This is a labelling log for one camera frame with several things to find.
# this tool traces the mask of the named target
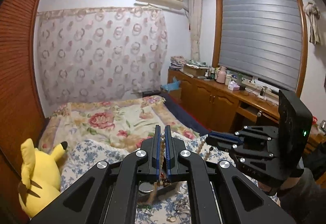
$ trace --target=yellow plush toy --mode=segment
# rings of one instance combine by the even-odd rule
[[[56,162],[66,152],[67,146],[64,141],[48,155],[34,148],[31,139],[21,145],[22,181],[18,185],[18,198],[30,218],[59,196],[61,176]]]

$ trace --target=blue plastic bag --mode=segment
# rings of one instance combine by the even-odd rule
[[[170,92],[171,90],[179,89],[180,80],[177,80],[175,77],[173,77],[173,83],[162,85],[162,89],[166,90],[167,92]]]

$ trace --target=window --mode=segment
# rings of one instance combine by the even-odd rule
[[[216,0],[213,66],[301,93],[307,59],[302,0]]]

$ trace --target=zebra blind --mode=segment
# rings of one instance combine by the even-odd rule
[[[297,0],[223,0],[219,65],[296,90],[301,49]]]

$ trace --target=floral blanket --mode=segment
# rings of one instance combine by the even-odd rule
[[[185,142],[186,149],[196,151],[200,143],[200,139],[190,140],[177,133],[172,133],[172,136],[182,139]],[[204,144],[200,155],[203,157],[210,146]],[[66,162],[62,177],[61,191],[66,190],[79,177],[87,172],[94,164],[101,160],[106,160],[109,163],[114,163],[122,160],[128,152],[126,150],[116,149],[103,143],[98,143],[92,140],[80,142],[76,148],[70,153],[69,159]],[[234,165],[233,160],[226,152],[222,152],[214,148],[208,161],[217,163],[219,160],[228,160]],[[183,182],[178,194],[175,190],[166,193],[165,195],[156,197],[152,205],[138,205],[136,209],[136,224],[168,224],[169,217],[175,217],[176,224],[190,224],[190,205],[187,194],[186,182]]]
[[[92,139],[132,152],[144,139],[154,135],[155,125],[171,126],[171,131],[188,139],[199,135],[179,122],[165,107],[164,98],[150,96],[135,100],[75,103],[59,107],[52,115],[39,149],[49,153],[60,142],[68,150],[85,139]]]

